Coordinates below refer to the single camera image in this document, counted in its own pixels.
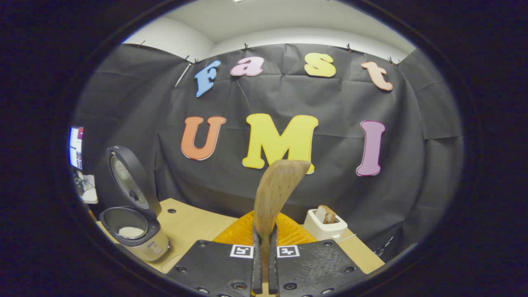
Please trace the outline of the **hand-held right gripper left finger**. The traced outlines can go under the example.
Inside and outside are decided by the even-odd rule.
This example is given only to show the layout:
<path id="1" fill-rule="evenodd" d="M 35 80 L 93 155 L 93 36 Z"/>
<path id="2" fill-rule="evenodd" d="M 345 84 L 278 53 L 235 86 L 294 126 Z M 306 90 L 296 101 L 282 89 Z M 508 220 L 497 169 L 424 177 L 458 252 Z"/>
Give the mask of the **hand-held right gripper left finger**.
<path id="1" fill-rule="evenodd" d="M 262 294 L 259 236 L 250 212 L 214 241 L 197 240 L 167 276 L 209 297 L 254 297 Z"/>

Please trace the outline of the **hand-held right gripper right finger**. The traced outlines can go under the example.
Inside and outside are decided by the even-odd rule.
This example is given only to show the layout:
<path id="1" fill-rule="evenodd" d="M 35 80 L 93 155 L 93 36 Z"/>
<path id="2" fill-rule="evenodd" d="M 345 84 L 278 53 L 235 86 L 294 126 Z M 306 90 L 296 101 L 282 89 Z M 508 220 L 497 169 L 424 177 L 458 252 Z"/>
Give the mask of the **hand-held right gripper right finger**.
<path id="1" fill-rule="evenodd" d="M 365 273 L 333 239 L 278 245 L 277 226 L 270 239 L 268 292 L 278 297 L 317 297 L 353 285 Z"/>

